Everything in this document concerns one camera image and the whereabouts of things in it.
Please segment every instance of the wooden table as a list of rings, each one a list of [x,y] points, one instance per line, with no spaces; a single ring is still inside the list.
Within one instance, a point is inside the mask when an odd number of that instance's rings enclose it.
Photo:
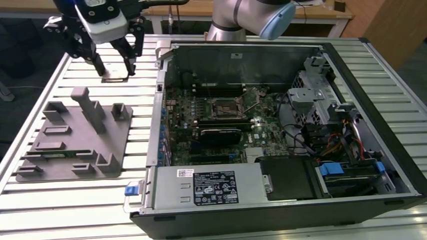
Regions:
[[[310,6],[297,10],[293,20],[294,24],[327,24],[334,25],[329,37],[339,38],[353,13],[335,11],[334,0],[326,0],[326,6]],[[211,21],[213,0],[191,0],[179,7],[181,19],[183,21]],[[147,9],[145,16],[153,21],[155,34],[163,34],[162,21],[169,20],[170,7],[155,6]],[[48,18],[59,15],[53,0],[0,0],[2,18]]]

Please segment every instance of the table leg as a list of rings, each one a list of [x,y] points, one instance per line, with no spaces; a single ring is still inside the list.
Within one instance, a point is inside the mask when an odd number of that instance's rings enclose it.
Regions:
[[[153,23],[153,31],[154,34],[163,34],[163,30],[162,30],[162,16],[151,16],[151,23]]]
[[[329,33],[329,38],[339,38],[347,26],[349,19],[339,19]]]

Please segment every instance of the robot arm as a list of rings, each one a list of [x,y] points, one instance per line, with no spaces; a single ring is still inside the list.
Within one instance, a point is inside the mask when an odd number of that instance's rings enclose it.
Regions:
[[[274,40],[287,30],[294,15],[291,0],[214,0],[210,41],[245,41],[246,30]]]
[[[109,74],[97,44],[111,43],[123,57],[127,76],[134,76],[137,57],[143,55],[142,11],[154,6],[185,5],[189,1],[54,0],[62,17],[51,17],[44,29],[73,58],[83,57],[94,65],[99,76]],[[289,28],[294,15],[291,0],[214,0],[207,40],[245,41],[246,30],[274,40]],[[130,33],[135,36],[135,45],[126,39]]]
[[[73,58],[83,57],[94,65],[99,76],[107,75],[107,69],[97,53],[97,44],[111,43],[123,57],[127,76],[134,76],[137,57],[143,55],[145,44],[141,12],[153,6],[183,5],[189,1],[54,0],[62,17],[51,17],[44,29]],[[130,33],[135,36],[135,45],[126,39]]]

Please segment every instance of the barcode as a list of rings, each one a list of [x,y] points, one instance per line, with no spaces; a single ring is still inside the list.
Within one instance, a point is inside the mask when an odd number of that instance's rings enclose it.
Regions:
[[[179,177],[186,177],[186,170],[179,170],[178,171],[178,176]]]
[[[194,176],[195,170],[194,169],[178,169],[177,177],[178,178],[190,178]]]

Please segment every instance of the sticker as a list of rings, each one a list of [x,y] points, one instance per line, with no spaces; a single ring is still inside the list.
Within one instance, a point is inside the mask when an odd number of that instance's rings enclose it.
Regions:
[[[239,203],[235,171],[194,173],[193,183],[197,206]]]
[[[195,170],[194,169],[178,169],[177,170],[177,177],[178,178],[190,178],[194,176]]]

